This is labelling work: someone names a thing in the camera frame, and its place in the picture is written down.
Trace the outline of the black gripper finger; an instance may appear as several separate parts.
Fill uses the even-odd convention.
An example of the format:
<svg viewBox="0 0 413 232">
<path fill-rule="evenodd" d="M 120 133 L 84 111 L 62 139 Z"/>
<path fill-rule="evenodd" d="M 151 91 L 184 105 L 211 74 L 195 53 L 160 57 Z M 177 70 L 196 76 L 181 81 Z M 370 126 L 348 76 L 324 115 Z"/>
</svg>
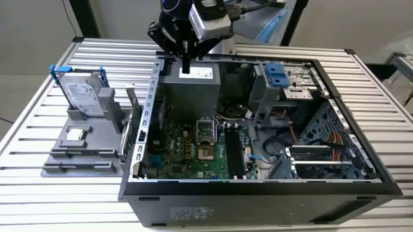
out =
<svg viewBox="0 0 413 232">
<path fill-rule="evenodd" d="M 187 72 L 187 53 L 183 47 L 183 42 L 177 38 L 172 41 L 163 32 L 159 22 L 152 22 L 148 27 L 147 34 L 163 49 L 167 55 L 175 56 L 181 60 L 181 73 Z"/>
<path fill-rule="evenodd" d="M 193 58 L 201 58 L 221 40 L 223 40 L 223 37 L 204 40 L 200 43 L 196 43 L 195 41 L 188 41 L 187 43 L 187 73 L 189 73 L 191 60 Z"/>
</svg>

